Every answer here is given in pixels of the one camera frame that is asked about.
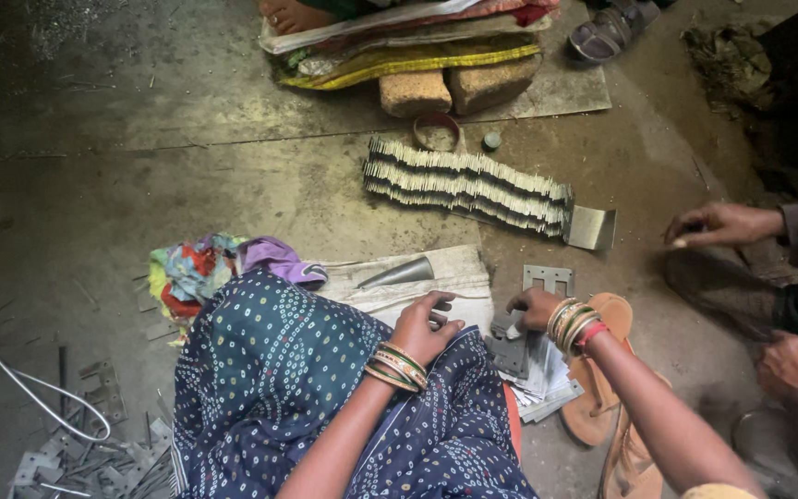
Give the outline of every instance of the yellow cloth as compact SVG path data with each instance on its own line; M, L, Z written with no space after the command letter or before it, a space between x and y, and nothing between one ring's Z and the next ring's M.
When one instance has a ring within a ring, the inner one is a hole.
M708 483L686 490L682 499L756 499L756 496L724 483Z
M382 47L362 52L329 74L282 75L279 82L312 90L337 90L387 74L442 67L482 66L521 59L541 48L528 37L459 40L411 47Z

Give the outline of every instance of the bangle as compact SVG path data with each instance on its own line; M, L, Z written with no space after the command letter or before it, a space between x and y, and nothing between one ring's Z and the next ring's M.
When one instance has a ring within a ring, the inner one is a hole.
M375 368L373 366L365 366L365 372L368 373L370 376L373 376L384 383L392 384L396 388L403 388L408 391L417 391L417 387L413 384L405 383L405 381L399 379L398 377L389 375L384 371Z
M553 340L553 343L555 343L557 346L560 345L560 331L565 330L568 322L571 321L572 316L574 316L574 314L581 310L581 308L584 306L586 305L581 302L577 302L571 304L571 306L562 311L560 317L556 320L556 323L553 324L553 328L548 331L548 335L550 339Z
M572 346L577 342L577 338L581 335L581 332L584 331L584 328L596 321L600 321L601 319L602 318L599 316L599 313L595 311L586 312L581 315L581 317L579 317L569 328L569 334L565 344L563 345L565 351L571 352Z
M427 390L427 378L420 374L411 364L389 353L386 349L375 352L374 359L383 362L401 374L409 383L415 383L421 390Z
M583 352L583 346L587 345L587 341L602 331L608 331L608 326L606 326L603 321L599 321L597 323L585 324L582 327L582 330L583 336L581 336L581 339L577 340L574 344L577 345L577 347Z
M574 298L566 298L566 299L560 301L560 303L558 305L556 305L556 308L553 309L553 313L550 315L550 319L547 321L547 331L552 331L553 330L553 326L556 325L556 320L559 319L559 317L560 317L560 314L562 312L564 312L565 309L569 308L571 305L576 304L576 303L580 303L580 302L578 302Z
M420 372L420 374L422 374L424 376L427 375L427 369L424 369L423 366L418 364L415 359L413 359L410 355L408 355L407 352L405 352L405 350L399 348L398 346L393 345L392 343L390 343L388 341L382 341L382 342L380 342L378 344L378 346L380 346L384 350L387 350L387 352L392 353L393 355L396 355L399 358L405 360L406 362L411 364L412 367L417 369Z

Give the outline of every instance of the gold bangle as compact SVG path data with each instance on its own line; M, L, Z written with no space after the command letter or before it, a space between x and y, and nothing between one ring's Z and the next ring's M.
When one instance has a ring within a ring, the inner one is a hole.
M408 362L392 353L378 350L374 353L374 359L385 363L387 366L408 378L410 382L414 382L421 390L427 390L427 379L424 375L420 374L417 369L414 369Z
M388 377L387 375L383 375L383 374L379 373L378 371L372 369L371 366L365 366L365 372L368 373L369 376L373 376L373 377L383 381L384 383L392 384L396 388L403 388L403 389L408 390L408 391L417 392L417 387L415 385L408 384L408 383L403 383L403 382L399 381L398 379L393 379L391 377Z
M571 306L564 311L560 315L560 318L556 321L553 325L553 329L550 331L550 339L553 340L553 343L556 346L561 346L562 338L560 335L564 333L568 327L568 322L571 321L572 317L574 317L578 311L580 311L583 307L587 305L583 303L575 303L571 304Z
M556 305L556 308L553 309L553 313L550 314L550 319L547 321L548 332L553 330L553 326L556 325L556 320L559 319L560 313L575 303L581 303L581 302L577 301L574 298L566 298L560 301L560 304Z
M598 312L584 312L578 315L574 322L568 326L568 333L566 333L565 340L562 342L563 352L570 352L571 345L574 343L574 339L581 333L581 328L584 324L589 323L595 319L599 318Z
M414 359L414 357L411 357L410 355L408 355L408 352L405 352L405 350L403 350L403 349L399 348L398 346L395 346L395 345L393 345L392 343L390 343L390 342L388 342L388 341L382 341L382 342L380 342L380 343L378 344L378 346L380 346L380 347L387 347L387 348L389 348L390 350L394 350L396 353L399 353L400 355L402 355L403 357L405 357L406 359L408 359L408 360L411 362L411 364L412 364L412 365L413 365L413 366L414 366L414 367L415 367L415 368L416 368L418 371L420 371L420 374L422 374L422 375L427 375L427 369L424 369L424 366L421 366L421 365L420 365L420 363L419 363L419 362L417 362L417 361Z

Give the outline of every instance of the white cable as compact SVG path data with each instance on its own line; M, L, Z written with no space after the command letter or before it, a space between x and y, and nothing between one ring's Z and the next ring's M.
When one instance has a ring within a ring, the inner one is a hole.
M22 373L22 372L18 371L17 369L11 369L8 366L6 366L5 363L2 360L0 360L0 368L2 370L4 370L6 372L6 374L9 377L11 377L11 379L14 380L14 382L17 383L18 386L23 389L23 391L26 391L28 393L28 395L30 396L30 398L32 398L33 401L35 403L37 403L40 408L44 409L45 412L47 412L48 414L51 415L51 417L56 419L58 421L58 423L60 423L61 425L64 426L64 428L70 430L72 433L75 433L76 436L85 438L87 440L95 441L95 442L103 441L103 440L106 440L107 438L109 438L109 436L110 436L110 424L109 424L109 422L106 421L106 418L104 417L104 414L100 414L100 412L92 404L88 403L88 401L85 401L83 398L78 397L76 395L73 395L69 391L66 391L66 390L62 389L59 386L55 386L55 385L53 385L51 383L47 383L46 381L38 379L37 377L29 376L28 374ZM63 417L60 417L60 414L54 412L54 410L52 410L50 407L48 407L47 404L42 402L42 400L39 399L38 395L36 395L32 390L30 390L27 387L26 384L24 384L21 380L19 380L17 378L18 376L24 377L24 378L26 378L26 379L28 379L30 381L35 381L36 383L39 383L39 384L41 384L43 386L46 386L46 387L50 388L51 390L59 391L61 394L66 395L70 399L73 399L74 401L79 402L80 404L82 404L83 406L88 408L88 410L91 411L94 414L94 416L96 416L97 419L99 419L104 424L104 427L106 428L106 434L103 437L100 437L100 438L93 437L93 436L88 435L85 432L73 427L71 424L67 423L67 420L65 420Z

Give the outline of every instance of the cloth bundle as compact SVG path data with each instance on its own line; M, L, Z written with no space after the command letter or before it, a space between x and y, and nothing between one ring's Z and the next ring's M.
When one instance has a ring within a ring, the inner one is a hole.
M545 15L559 8L559 0L445 0L390 8L368 2L372 10L384 10L281 37L264 19L259 42L273 54L277 79L337 90L388 74L521 59L540 52L533 34L548 28ZM350 10L368 6L364 0L347 4ZM343 18L358 13L335 12L337 5L321 8Z
M303 263L291 246L271 236L249 241L210 233L195 243L152 251L150 294L162 305L162 314L180 327L175 344L183 345L186 328L217 289L236 275L260 268L310 290L328 281L325 267Z

